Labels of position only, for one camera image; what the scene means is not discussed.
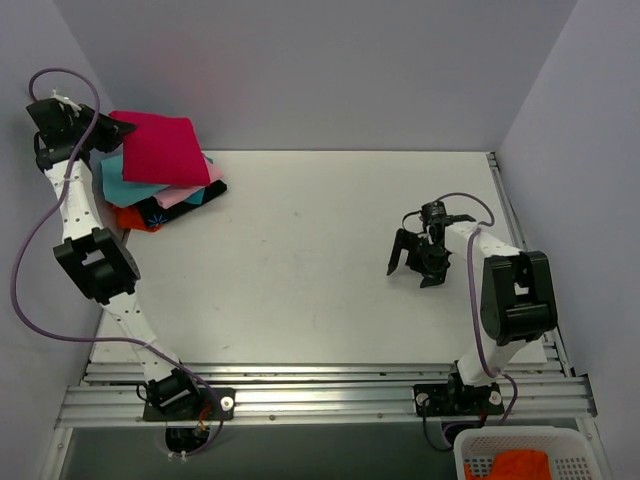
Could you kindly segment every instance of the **pink cloth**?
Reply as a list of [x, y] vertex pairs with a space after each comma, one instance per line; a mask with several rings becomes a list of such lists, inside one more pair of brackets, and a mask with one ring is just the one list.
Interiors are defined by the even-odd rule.
[[188, 118], [125, 111], [114, 111], [109, 116], [137, 127], [123, 141], [125, 181], [178, 187], [205, 187], [211, 183]]
[[[213, 163], [209, 163], [206, 159], [204, 162], [207, 164], [207, 169], [209, 170], [209, 183], [220, 180], [223, 176], [222, 171], [220, 171], [220, 169]], [[154, 194], [153, 197], [158, 201], [158, 205], [166, 209], [173, 207], [176, 203], [184, 201], [201, 188], [202, 187], [169, 187], [164, 190], [160, 190], [158, 193]]]

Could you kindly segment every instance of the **white table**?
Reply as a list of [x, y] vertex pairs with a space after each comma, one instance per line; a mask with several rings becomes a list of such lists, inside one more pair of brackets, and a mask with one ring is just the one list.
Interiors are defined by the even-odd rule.
[[[386, 277], [402, 216], [451, 192], [486, 201], [509, 241], [484, 153], [208, 152], [229, 191], [157, 233], [134, 231], [138, 292], [161, 342], [185, 363], [451, 363], [472, 345], [467, 277], [420, 289]], [[466, 199], [451, 213], [485, 218]], [[417, 221], [409, 226], [417, 228]], [[118, 335], [108, 317], [100, 335]], [[92, 361], [135, 362], [97, 344]], [[544, 363], [540, 342], [514, 363]]]

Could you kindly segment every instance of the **gray floor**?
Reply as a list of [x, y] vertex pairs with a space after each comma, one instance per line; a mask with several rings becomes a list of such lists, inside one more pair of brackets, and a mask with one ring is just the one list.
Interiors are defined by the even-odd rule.
[[62, 478], [455, 479], [452, 453], [430, 449], [419, 423], [233, 427], [186, 464], [158, 450], [161, 429], [77, 429]]

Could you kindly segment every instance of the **blue snowflake pattern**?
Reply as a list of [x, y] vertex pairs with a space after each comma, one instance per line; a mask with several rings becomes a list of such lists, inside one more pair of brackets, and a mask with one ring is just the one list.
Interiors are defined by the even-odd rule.
[[149, 227], [153, 228], [162, 225], [163, 223], [167, 223], [167, 219], [163, 214], [154, 215], [149, 220], [147, 220], [147, 223], [149, 224]]

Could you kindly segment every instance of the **folded cloth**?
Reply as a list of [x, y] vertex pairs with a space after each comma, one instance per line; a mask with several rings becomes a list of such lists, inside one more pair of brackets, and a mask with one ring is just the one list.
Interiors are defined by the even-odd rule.
[[464, 466], [466, 480], [551, 480], [549, 458], [535, 450], [511, 450], [496, 455], [491, 473], [476, 477], [468, 464]]
[[[223, 177], [220, 169], [213, 164], [213, 160], [207, 157], [205, 157], [205, 160], [207, 170], [209, 172], [209, 183], [220, 180]], [[160, 205], [162, 208], [171, 208], [177, 203], [187, 201], [188, 198], [190, 198], [192, 195], [196, 195], [200, 190], [202, 190], [202, 187], [169, 187], [159, 191], [153, 196], [158, 201], [158, 205]], [[197, 205], [200, 205], [200, 203], [202, 203], [202, 194], [196, 195], [196, 197], [194, 198], [199, 198], [199, 201], [189, 201], [189, 203], [195, 203]]]
[[162, 225], [156, 227], [147, 227], [142, 221], [142, 216], [138, 209], [134, 206], [120, 208], [112, 204], [108, 204], [109, 209], [116, 215], [116, 223], [123, 230], [144, 230], [145, 232], [155, 232], [162, 228]]
[[127, 182], [204, 187], [211, 183], [193, 124], [188, 118], [116, 110], [111, 118], [136, 125], [124, 136]]
[[167, 185], [125, 182], [122, 178], [122, 155], [104, 159], [102, 167], [102, 191], [107, 202], [120, 208], [133, 205], [167, 188]]
[[[226, 192], [227, 185], [222, 180], [218, 180], [216, 182], [213, 182], [203, 190], [204, 193], [202, 196], [202, 205], [210, 202], [214, 198]], [[157, 227], [158, 225], [162, 225], [163, 223], [166, 223], [170, 220], [173, 220], [174, 218], [184, 215], [187, 212], [190, 212], [191, 210], [198, 208], [199, 205], [180, 202], [171, 208], [164, 209], [160, 205], [158, 205], [158, 201], [154, 197], [150, 197], [141, 200], [134, 206], [140, 212], [142, 220], [147, 227]]]

